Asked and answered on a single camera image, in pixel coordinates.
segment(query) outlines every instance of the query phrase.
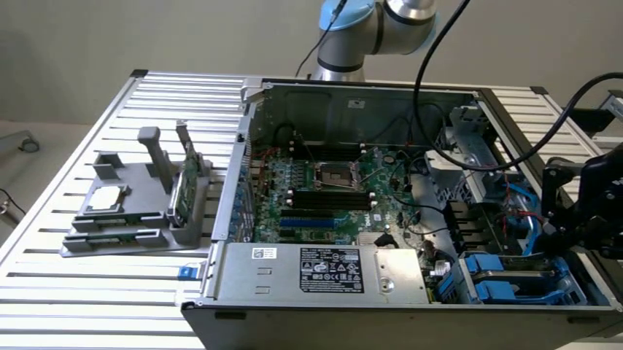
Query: motherboard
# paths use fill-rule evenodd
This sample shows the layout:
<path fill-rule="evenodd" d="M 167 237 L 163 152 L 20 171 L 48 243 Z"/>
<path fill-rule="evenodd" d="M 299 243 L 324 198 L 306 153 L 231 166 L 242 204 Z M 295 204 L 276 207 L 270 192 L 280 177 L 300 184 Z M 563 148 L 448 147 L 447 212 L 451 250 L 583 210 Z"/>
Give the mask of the motherboard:
<path fill-rule="evenodd" d="M 374 147 L 336 160 L 335 152 L 291 151 L 254 159 L 254 242 L 367 245 L 398 232 L 415 213 L 400 203 L 412 203 L 406 152 Z"/>

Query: sticker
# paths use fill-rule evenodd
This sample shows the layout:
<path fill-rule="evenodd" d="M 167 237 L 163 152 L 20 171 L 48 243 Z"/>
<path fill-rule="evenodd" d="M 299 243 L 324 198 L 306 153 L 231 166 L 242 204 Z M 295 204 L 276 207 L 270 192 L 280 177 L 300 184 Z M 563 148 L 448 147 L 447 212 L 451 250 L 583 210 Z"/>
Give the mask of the sticker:
<path fill-rule="evenodd" d="M 276 259 L 276 248 L 254 248 L 251 257 L 254 259 Z"/>
<path fill-rule="evenodd" d="M 348 108 L 364 109 L 366 108 L 366 101 L 348 100 Z"/>
<path fill-rule="evenodd" d="M 363 293 L 359 249 L 300 248 L 300 290 Z"/>

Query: green circuit board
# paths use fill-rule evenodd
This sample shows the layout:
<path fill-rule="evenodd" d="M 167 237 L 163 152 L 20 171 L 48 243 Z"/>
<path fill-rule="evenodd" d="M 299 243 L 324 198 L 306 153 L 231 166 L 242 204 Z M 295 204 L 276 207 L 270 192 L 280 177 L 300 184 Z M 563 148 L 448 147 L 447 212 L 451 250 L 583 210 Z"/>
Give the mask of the green circuit board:
<path fill-rule="evenodd" d="M 387 164 L 380 158 L 390 155 L 396 161 Z M 411 207 L 404 206 L 394 199 L 394 194 L 407 203 L 414 203 L 411 192 L 403 191 L 404 166 L 398 160 L 394 151 L 378 150 L 356 162 L 359 180 L 358 189 L 318 184 L 319 165 L 347 167 L 351 162 L 315 162 L 294 160 L 287 155 L 276 152 L 266 157 L 262 169 L 262 179 L 256 198 L 256 225 L 254 241 L 258 243 L 314 243 L 314 244 L 352 244 L 360 233 L 382 233 L 386 225 L 396 225 L 398 214 L 404 218 L 414 213 Z M 398 190 L 390 183 L 392 176 L 399 181 Z M 376 205 L 370 211 L 332 210 L 334 227 L 286 227 L 294 231 L 290 237 L 282 237 L 279 232 L 282 210 L 291 209 L 287 203 L 287 191 L 296 188 L 300 191 L 350 191 L 375 194 Z"/>

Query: black cable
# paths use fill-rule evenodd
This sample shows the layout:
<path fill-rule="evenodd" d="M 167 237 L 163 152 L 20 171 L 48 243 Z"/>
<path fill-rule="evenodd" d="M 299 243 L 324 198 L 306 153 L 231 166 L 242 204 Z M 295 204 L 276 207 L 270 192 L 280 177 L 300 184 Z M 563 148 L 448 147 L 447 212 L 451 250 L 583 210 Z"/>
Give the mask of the black cable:
<path fill-rule="evenodd" d="M 20 205 L 17 204 L 17 202 L 12 199 L 11 197 L 11 194 L 7 192 L 7 190 L 4 190 L 3 188 L 0 188 L 0 192 L 3 192 L 7 196 L 7 198 L 9 199 L 11 203 L 16 206 L 16 208 L 22 211 L 22 214 L 27 214 L 27 211 L 22 209 Z"/>
<path fill-rule="evenodd" d="M 412 233 L 414 235 L 418 235 L 418 236 L 426 236 L 426 235 L 430 235 L 432 233 L 436 233 L 439 231 L 443 231 L 443 230 L 447 230 L 448 228 L 447 227 L 443 227 L 443 228 L 438 228 L 436 230 L 432 230 L 431 232 L 416 232 L 414 230 L 411 230 L 410 228 L 407 229 L 410 233 Z"/>
<path fill-rule="evenodd" d="M 286 122 L 280 122 L 278 124 L 278 126 L 275 127 L 275 131 L 272 131 L 272 142 L 271 142 L 271 145 L 275 147 L 278 146 L 276 144 L 276 137 L 278 137 L 278 134 L 279 134 L 279 131 L 284 128 L 284 127 L 290 127 L 292 129 L 292 131 L 296 131 L 296 127 L 294 126 L 294 123 L 291 121 L 286 121 Z"/>
<path fill-rule="evenodd" d="M 334 10 L 334 18 L 331 19 L 330 26 L 328 26 L 327 29 L 324 30 L 323 35 L 320 36 L 319 42 L 315 43 L 314 47 L 311 48 L 311 50 L 310 50 L 310 52 L 308 52 L 308 55 L 304 56 L 304 59 L 303 59 L 303 61 L 300 62 L 299 68 L 298 68 L 298 70 L 296 70 L 296 74 L 294 75 L 295 78 L 299 77 L 300 69 L 303 68 L 304 63 L 308 61 L 310 56 L 312 55 L 315 49 L 318 49 L 319 46 L 320 46 L 320 44 L 323 43 L 323 40 L 324 40 L 327 34 L 328 34 L 330 31 L 331 31 L 331 27 L 334 27 L 335 21 L 338 20 L 338 17 L 340 17 L 340 13 L 342 13 L 342 10 L 344 9 L 344 5 L 346 5 L 346 4 L 347 4 L 347 0 L 342 0 L 340 3 L 338 4 L 338 6 L 335 7 L 335 10 Z"/>
<path fill-rule="evenodd" d="M 444 112 L 444 109 L 442 108 L 442 106 L 439 106 L 439 104 L 436 104 L 435 102 L 422 102 L 418 106 L 419 107 L 431 106 L 438 110 L 439 115 L 442 116 L 442 132 L 446 133 L 446 112 Z M 414 141 L 416 139 L 415 131 L 414 131 L 414 128 L 412 128 L 412 122 L 415 120 L 415 116 L 416 116 L 416 114 L 412 113 L 411 118 L 408 119 L 408 133 L 410 133 L 410 137 L 411 137 L 410 141 Z"/>
<path fill-rule="evenodd" d="M 460 15 L 463 14 L 463 11 L 464 11 L 470 1 L 471 0 L 463 0 L 463 2 L 460 3 L 459 7 L 456 8 L 455 13 L 452 13 L 452 16 L 450 17 L 450 20 L 444 25 L 444 28 L 439 32 L 438 38 L 434 40 L 434 43 L 431 45 L 431 48 L 428 49 L 427 55 L 424 56 L 422 66 L 419 67 L 416 83 L 415 83 L 414 91 L 412 91 L 412 105 L 414 106 L 418 106 L 418 104 L 419 104 L 419 90 L 422 88 L 423 75 L 424 75 L 424 71 L 427 70 L 428 63 L 431 62 L 432 54 L 435 53 L 435 50 L 438 49 L 438 46 L 442 43 L 442 40 L 446 37 L 446 34 L 448 34 L 450 29 L 452 28 L 456 20 L 459 19 Z M 547 142 L 550 142 L 551 138 L 554 137 L 554 135 L 556 135 L 558 130 L 563 126 L 564 121 L 567 120 L 567 118 L 568 118 L 568 116 L 571 114 L 571 111 L 575 108 L 575 105 L 578 104 L 578 102 L 582 99 L 582 97 L 584 96 L 584 94 L 590 91 L 590 89 L 596 84 L 599 84 L 600 82 L 603 82 L 606 80 L 611 80 L 611 79 L 623 79 L 623 72 L 606 73 L 604 75 L 600 75 L 600 76 L 592 78 L 580 87 L 578 92 L 571 97 L 567 108 L 564 108 L 563 113 L 558 117 L 556 122 L 554 123 L 550 131 L 543 136 L 543 139 L 540 139 L 540 141 L 536 143 L 536 145 L 524 154 L 522 154 L 515 160 L 511 160 L 508 163 L 500 164 L 498 166 L 472 166 L 470 164 L 459 162 L 455 158 L 452 158 L 450 155 L 447 155 L 446 152 L 443 151 L 443 149 L 435 145 L 435 143 L 431 140 L 431 138 L 428 137 L 428 135 L 424 132 L 422 132 L 424 140 L 427 141 L 430 146 L 434 148 L 435 152 L 438 152 L 439 155 L 450 163 L 455 164 L 456 166 L 460 166 L 466 170 L 471 170 L 471 171 L 500 171 L 500 170 L 506 170 L 508 168 L 512 168 L 514 166 L 516 166 L 522 162 L 524 162 L 530 157 L 532 157 L 536 154 L 536 152 L 543 148 L 543 146 L 546 146 Z M 420 130 L 424 130 L 423 129 L 423 121 L 422 121 L 422 118 L 420 118 L 420 115 L 419 115 L 418 108 L 414 108 L 414 117 L 415 117 L 415 120 L 416 120 L 418 128 Z"/>
<path fill-rule="evenodd" d="M 375 136 L 372 136 L 371 138 L 367 139 L 367 142 L 371 143 L 371 142 L 374 142 L 378 138 L 380 138 L 382 135 L 390 130 L 391 126 L 392 126 L 399 120 L 404 120 L 404 122 L 406 122 L 407 125 L 408 125 L 408 119 L 407 119 L 404 116 L 402 116 L 402 115 L 396 116 L 396 117 L 390 121 L 390 123 L 387 124 L 387 126 L 384 127 L 384 129 L 383 129 L 382 131 L 379 131 L 379 132 L 376 133 Z"/>
<path fill-rule="evenodd" d="M 411 168 L 415 164 L 415 162 L 418 160 L 422 160 L 423 159 L 423 156 L 426 155 L 426 152 L 418 152 L 414 156 L 412 156 L 412 160 L 411 162 L 408 163 L 408 166 L 407 166 L 407 169 L 406 169 L 406 173 L 407 173 L 407 177 L 408 177 L 408 184 L 411 184 Z"/>
<path fill-rule="evenodd" d="M 411 206 L 412 208 L 428 208 L 435 210 L 439 214 L 444 213 L 439 208 L 435 208 L 434 206 L 426 206 L 423 204 L 411 204 L 408 202 L 404 202 L 399 197 L 396 197 L 396 194 L 394 194 L 394 199 L 404 206 Z"/>

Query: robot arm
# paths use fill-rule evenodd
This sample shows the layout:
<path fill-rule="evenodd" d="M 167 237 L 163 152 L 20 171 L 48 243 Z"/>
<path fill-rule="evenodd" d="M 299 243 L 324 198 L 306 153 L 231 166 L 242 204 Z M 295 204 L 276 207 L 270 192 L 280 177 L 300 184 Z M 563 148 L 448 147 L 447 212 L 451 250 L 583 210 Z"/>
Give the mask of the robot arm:
<path fill-rule="evenodd" d="M 566 207 L 558 190 L 582 175 L 578 201 Z M 540 235 L 536 250 L 560 254 L 579 244 L 607 259 L 623 259 L 623 144 L 584 164 L 562 158 L 543 171 L 542 213 L 554 232 Z"/>
<path fill-rule="evenodd" d="M 366 55 L 412 53 L 435 28 L 435 0 L 326 0 L 320 31 L 330 28 L 319 47 L 312 79 L 364 81 Z"/>

